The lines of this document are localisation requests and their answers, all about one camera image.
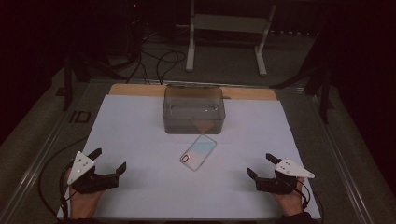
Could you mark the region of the person's right hand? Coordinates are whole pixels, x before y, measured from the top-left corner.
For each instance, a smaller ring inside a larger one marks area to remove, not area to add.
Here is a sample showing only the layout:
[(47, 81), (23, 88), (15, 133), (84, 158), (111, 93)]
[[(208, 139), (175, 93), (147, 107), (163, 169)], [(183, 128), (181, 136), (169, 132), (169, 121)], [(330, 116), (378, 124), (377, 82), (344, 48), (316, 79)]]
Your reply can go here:
[(303, 183), (304, 178), (298, 177), (296, 190), (294, 190), (290, 194), (285, 195), (274, 194), (274, 198), (278, 203), (283, 216), (294, 216), (301, 214), (304, 211), (303, 199), (301, 195)]

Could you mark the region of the grey metal stand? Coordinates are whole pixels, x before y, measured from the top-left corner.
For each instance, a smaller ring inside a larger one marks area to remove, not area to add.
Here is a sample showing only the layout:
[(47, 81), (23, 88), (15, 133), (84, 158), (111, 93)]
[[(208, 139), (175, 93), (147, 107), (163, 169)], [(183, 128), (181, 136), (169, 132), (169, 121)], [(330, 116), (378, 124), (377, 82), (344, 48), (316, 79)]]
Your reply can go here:
[(211, 30), (222, 32), (240, 32), (261, 34), (261, 42), (254, 47), (254, 53), (258, 65), (259, 75), (261, 77), (267, 76), (267, 70), (264, 63), (262, 51), (266, 39), (269, 35), (272, 25), (273, 17), (276, 12), (276, 4), (269, 6), (269, 12), (264, 18), (248, 18), (248, 17), (235, 17), (225, 15), (211, 15), (211, 14), (198, 14), (195, 12), (195, 0), (191, 0), (191, 13), (190, 13), (190, 40), (187, 52), (186, 71), (192, 72), (194, 68), (195, 56), (195, 40), (194, 32), (196, 30)]

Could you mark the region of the transparent grey storage box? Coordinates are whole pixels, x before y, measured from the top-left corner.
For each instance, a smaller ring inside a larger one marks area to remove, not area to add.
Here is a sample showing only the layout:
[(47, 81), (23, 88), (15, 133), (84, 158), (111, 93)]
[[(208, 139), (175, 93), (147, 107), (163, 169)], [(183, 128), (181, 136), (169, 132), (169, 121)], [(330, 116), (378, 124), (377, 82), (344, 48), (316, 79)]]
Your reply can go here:
[(164, 130), (170, 134), (219, 134), (225, 120), (219, 87), (167, 86), (163, 99)]

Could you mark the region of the small black floor frame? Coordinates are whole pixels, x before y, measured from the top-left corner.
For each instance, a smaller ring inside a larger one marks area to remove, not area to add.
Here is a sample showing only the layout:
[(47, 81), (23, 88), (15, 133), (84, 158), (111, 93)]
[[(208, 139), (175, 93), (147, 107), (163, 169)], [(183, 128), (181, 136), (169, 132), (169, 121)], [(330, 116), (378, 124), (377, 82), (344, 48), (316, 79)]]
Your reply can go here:
[(70, 123), (88, 123), (91, 119), (91, 113), (89, 111), (74, 111), (69, 120)]

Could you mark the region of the black stand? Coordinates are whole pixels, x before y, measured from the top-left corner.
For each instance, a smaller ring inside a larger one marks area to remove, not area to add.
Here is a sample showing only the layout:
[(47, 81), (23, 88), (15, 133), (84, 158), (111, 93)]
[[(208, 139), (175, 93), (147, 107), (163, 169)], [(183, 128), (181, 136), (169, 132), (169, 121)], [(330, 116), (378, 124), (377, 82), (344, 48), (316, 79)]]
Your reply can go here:
[(87, 82), (90, 76), (81, 52), (69, 52), (64, 55), (64, 86), (57, 90), (56, 95), (64, 98), (66, 111), (73, 102), (73, 75), (79, 82)]
[(308, 78), (308, 81), (304, 87), (304, 93), (306, 95), (314, 96), (318, 90), (321, 90), (320, 101), (319, 101), (319, 115), (325, 124), (328, 124), (328, 107), (330, 105), (330, 86), (331, 86), (331, 72), (330, 66), (327, 63), (313, 66), (308, 68), (298, 75), (291, 77), (285, 81), (271, 85), (270, 89), (281, 90), (287, 88), (291, 84), (294, 84), (304, 78)]

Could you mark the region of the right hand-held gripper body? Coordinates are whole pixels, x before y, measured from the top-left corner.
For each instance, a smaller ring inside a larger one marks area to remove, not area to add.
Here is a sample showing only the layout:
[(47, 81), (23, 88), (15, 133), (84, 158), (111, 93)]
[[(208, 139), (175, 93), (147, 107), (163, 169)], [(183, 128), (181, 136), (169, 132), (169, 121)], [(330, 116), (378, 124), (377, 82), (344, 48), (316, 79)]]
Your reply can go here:
[(290, 194), (296, 190), (298, 177), (314, 178), (315, 175), (300, 164), (283, 159), (279, 164), (275, 164), (273, 178), (258, 177), (255, 180), (256, 190), (279, 195)]

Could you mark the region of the metal floor rail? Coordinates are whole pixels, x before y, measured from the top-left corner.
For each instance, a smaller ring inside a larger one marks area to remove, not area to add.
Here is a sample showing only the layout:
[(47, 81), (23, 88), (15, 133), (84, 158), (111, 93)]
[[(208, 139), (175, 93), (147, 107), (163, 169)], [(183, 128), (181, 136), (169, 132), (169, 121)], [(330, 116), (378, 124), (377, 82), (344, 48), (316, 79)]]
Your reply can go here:
[(352, 173), (347, 167), (347, 162), (343, 158), (340, 147), (335, 141), (332, 130), (329, 125), (322, 120), (318, 112), (318, 98), (316, 96), (307, 96), (306, 99), (314, 112), (315, 120), (319, 124), (320, 129), (324, 132), (324, 139), (329, 146), (328, 151), (331, 154), (332, 161), (336, 167), (337, 173), (341, 178), (341, 182), (343, 183), (347, 197), (350, 200), (351, 205), (353, 206), (358, 221), (360, 222), (360, 224), (374, 224), (373, 219), (366, 207), (366, 204), (361, 197), (361, 193), (352, 176)]
[(61, 171), (86, 142), (69, 122), (81, 100), (63, 111), (61, 97), (42, 97), (0, 146), (0, 224), (55, 221)]

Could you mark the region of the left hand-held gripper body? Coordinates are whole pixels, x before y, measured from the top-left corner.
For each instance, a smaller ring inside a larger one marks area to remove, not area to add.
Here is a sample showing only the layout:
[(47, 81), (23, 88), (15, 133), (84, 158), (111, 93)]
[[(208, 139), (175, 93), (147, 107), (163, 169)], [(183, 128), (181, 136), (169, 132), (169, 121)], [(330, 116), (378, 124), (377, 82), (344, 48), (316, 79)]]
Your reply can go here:
[(90, 194), (119, 186), (120, 175), (99, 175), (95, 172), (95, 160), (92, 161), (81, 151), (78, 151), (71, 166), (67, 184), (81, 194)]

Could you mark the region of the person's left hand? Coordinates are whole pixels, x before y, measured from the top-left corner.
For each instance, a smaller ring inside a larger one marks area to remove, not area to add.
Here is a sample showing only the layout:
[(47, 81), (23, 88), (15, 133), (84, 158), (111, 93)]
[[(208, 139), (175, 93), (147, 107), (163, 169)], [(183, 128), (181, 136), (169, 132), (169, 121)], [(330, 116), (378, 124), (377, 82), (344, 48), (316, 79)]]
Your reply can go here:
[(70, 215), (72, 219), (92, 218), (103, 195), (103, 191), (81, 194), (72, 186), (69, 187)]

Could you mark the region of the wooden table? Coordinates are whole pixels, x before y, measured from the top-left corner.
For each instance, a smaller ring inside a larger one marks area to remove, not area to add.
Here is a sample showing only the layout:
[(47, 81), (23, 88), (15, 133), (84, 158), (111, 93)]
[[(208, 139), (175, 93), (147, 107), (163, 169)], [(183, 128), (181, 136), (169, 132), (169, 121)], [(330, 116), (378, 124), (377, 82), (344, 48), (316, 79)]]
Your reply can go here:
[[(273, 90), (258, 88), (221, 87), (223, 95), (228, 99), (238, 100), (267, 100), (276, 101)], [(146, 84), (114, 84), (109, 91), (110, 95), (134, 95), (134, 96), (163, 96), (164, 85)]]

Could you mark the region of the white table mat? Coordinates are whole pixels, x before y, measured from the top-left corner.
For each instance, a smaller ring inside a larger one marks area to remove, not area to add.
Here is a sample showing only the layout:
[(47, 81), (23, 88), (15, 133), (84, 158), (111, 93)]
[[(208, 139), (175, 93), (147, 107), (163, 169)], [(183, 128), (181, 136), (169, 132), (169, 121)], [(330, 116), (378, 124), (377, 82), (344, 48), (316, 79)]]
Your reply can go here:
[(274, 175), (265, 156), (299, 162), (279, 101), (227, 100), (222, 131), (203, 165), (193, 171), (181, 163), (194, 134), (168, 134), (163, 98), (108, 95), (99, 109), (85, 153), (103, 150), (96, 171), (110, 174), (122, 163), (126, 172), (105, 192), (96, 210), (108, 219), (271, 219), (279, 215), (274, 198), (257, 191), (248, 176)]

